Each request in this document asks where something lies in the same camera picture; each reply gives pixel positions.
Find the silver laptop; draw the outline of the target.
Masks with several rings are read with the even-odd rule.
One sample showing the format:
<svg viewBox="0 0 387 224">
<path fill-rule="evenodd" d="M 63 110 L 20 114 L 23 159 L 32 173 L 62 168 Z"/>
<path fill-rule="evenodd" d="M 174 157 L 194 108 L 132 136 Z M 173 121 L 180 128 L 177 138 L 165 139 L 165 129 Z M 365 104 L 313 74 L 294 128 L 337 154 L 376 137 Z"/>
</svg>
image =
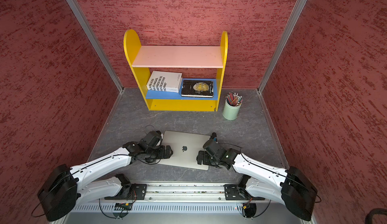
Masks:
<svg viewBox="0 0 387 224">
<path fill-rule="evenodd" d="M 165 131 L 162 145 L 169 145 L 173 154 L 168 159 L 161 159 L 159 164 L 207 171 L 209 166 L 199 165 L 197 156 L 209 139 L 208 135 Z"/>
</svg>

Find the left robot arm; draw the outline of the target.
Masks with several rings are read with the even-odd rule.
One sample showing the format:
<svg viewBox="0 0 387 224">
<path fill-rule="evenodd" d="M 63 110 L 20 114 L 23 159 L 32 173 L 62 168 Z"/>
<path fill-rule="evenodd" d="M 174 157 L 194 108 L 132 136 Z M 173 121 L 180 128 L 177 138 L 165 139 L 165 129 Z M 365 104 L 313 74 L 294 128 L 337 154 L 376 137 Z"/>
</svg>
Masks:
<svg viewBox="0 0 387 224">
<path fill-rule="evenodd" d="M 88 163 L 56 167 L 37 194 L 43 215 L 49 222 L 54 222 L 66 216 L 74 207 L 97 199 L 137 199 L 141 192 L 132 187 L 124 174 L 106 180 L 100 178 L 136 161 L 154 165 L 161 159 L 169 159 L 173 151 L 169 145 L 162 145 L 162 141 L 160 131 L 151 131 L 139 142 L 128 142 Z"/>
</svg>

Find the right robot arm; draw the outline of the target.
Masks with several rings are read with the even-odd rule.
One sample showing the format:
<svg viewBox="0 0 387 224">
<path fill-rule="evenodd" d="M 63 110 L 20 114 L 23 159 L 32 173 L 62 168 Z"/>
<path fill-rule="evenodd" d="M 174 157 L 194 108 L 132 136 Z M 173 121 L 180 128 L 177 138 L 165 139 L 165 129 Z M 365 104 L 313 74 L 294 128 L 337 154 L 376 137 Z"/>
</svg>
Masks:
<svg viewBox="0 0 387 224">
<path fill-rule="evenodd" d="M 225 149 L 209 139 L 197 155 L 199 165 L 233 169 L 243 177 L 238 191 L 244 198 L 261 197 L 283 204 L 293 215 L 311 221 L 317 188 L 298 168 L 278 168 L 254 160 L 241 149 Z"/>
</svg>

